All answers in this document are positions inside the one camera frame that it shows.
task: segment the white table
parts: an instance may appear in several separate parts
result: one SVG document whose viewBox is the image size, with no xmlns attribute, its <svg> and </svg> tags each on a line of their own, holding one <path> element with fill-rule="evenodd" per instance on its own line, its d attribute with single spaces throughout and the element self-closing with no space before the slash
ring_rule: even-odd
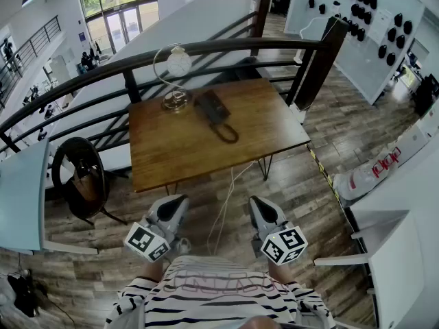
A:
<svg viewBox="0 0 439 329">
<path fill-rule="evenodd" d="M 414 216 L 407 213 L 397 220 L 373 225 L 352 234 L 363 238 L 367 254 L 317 258 L 321 266 L 368 263 L 377 299 L 379 327 L 394 328 L 404 318 L 424 289 L 424 267 Z M 362 328 L 340 321 L 346 328 Z"/>
<path fill-rule="evenodd" d="M 50 145 L 40 141 L 0 163 L 0 247 L 97 254 L 97 249 L 45 240 L 45 178 Z"/>
</svg>

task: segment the glass door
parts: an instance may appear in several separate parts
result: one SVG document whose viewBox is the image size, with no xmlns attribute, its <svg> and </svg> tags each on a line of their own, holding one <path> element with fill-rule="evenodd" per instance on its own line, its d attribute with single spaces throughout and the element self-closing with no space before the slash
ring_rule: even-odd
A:
<svg viewBox="0 0 439 329">
<path fill-rule="evenodd" d="M 140 34 L 139 20 L 137 19 L 137 11 L 135 8 L 120 12 L 123 15 L 123 21 L 128 37 L 127 42 L 133 40 Z"/>
<path fill-rule="evenodd" d="M 115 51 L 118 52 L 126 45 L 125 32 L 122 28 L 121 18 L 119 13 L 112 14 L 106 17 L 108 22 L 108 28 L 110 30 L 110 37 L 112 38 L 112 43 L 115 46 Z"/>
</svg>

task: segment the sneaker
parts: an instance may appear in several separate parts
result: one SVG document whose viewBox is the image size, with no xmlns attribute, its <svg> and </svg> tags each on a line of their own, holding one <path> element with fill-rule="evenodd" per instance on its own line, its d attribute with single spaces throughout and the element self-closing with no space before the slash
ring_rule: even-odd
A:
<svg viewBox="0 0 439 329">
<path fill-rule="evenodd" d="M 177 244 L 178 255 L 187 255 L 192 249 L 191 242 L 187 238 L 181 238 Z"/>
</svg>

